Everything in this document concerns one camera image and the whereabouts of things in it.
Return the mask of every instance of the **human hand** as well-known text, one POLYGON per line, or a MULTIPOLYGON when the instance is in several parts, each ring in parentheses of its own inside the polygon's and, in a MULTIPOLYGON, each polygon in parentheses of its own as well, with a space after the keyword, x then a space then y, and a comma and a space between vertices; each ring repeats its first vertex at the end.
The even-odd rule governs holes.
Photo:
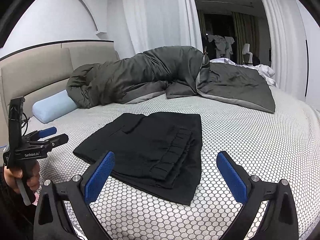
MULTIPOLYGON (((32 168, 32 174, 33 176, 27 180, 27 185, 30 187, 32 191, 36 191, 39 186, 39 179, 40 179, 40 165, 38 161, 36 161, 35 165, 32 168)), ((20 168, 11 168, 7 169, 7 167, 4 167, 4 179, 7 185, 12 188, 15 193, 20 194, 20 190, 17 186, 15 179, 21 179, 23 176, 22 170, 20 168)))

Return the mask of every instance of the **white bedsheet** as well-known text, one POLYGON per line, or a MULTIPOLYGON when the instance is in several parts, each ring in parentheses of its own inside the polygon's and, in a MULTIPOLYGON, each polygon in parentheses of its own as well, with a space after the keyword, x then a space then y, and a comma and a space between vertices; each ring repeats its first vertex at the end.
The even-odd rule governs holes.
POLYGON ((262 64, 257 65, 257 66, 238 65, 238 64, 234 63, 229 58, 216 58, 216 59, 210 60, 210 62, 225 63, 225 64, 230 64, 230 65, 235 65, 238 67, 246 67, 246 68, 255 69, 259 72, 259 74, 261 76, 263 76, 265 78, 265 80, 269 86, 277 87, 276 81, 274 79, 272 79, 272 77, 275 75, 275 71, 267 65, 262 65, 262 64))
MULTIPOLYGON (((55 126, 69 142, 40 161, 41 181, 63 182, 82 174, 88 164, 73 149, 122 113, 170 111, 200 114, 203 147, 202 178, 191 206, 158 199, 109 178, 91 208, 113 239, 215 239, 230 225, 241 205, 232 197, 216 167, 226 150, 249 174, 291 185, 298 214, 300 239, 307 238, 320 219, 320 114, 277 88, 270 87, 275 114, 222 103, 200 96, 167 99, 165 95, 135 105, 110 104, 75 111, 48 124, 31 118, 29 131, 55 126)), ((253 236, 266 202, 248 233, 253 236)), ((71 221, 78 227, 70 204, 71 221)))

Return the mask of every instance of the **dark gray comforter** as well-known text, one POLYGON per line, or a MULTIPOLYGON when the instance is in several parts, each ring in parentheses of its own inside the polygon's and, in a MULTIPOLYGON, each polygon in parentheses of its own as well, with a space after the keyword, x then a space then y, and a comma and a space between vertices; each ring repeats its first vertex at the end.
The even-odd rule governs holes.
POLYGON ((68 95, 82 108, 133 104, 166 93, 167 98, 201 95, 274 113, 265 79, 256 70, 210 63, 189 46, 161 47, 131 58, 83 65, 67 83, 68 95))

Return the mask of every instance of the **beige headboard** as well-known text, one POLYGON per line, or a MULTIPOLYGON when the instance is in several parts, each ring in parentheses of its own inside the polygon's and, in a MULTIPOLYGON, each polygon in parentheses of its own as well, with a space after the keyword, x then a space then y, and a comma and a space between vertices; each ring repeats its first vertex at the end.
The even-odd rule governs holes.
POLYGON ((23 110, 32 117, 36 101, 66 89, 71 73, 84 64, 119 59, 113 41, 75 40, 41 44, 0 59, 0 125, 8 122, 11 98, 25 97, 23 110))

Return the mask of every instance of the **cylindrical pillow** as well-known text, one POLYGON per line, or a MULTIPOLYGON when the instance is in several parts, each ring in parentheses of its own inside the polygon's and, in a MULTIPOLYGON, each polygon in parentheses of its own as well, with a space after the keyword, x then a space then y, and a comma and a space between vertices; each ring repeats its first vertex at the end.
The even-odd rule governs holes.
POLYGON ((32 112, 40 122, 48 123, 77 108, 78 106, 68 96, 67 91, 63 90, 58 94, 35 102, 32 112))

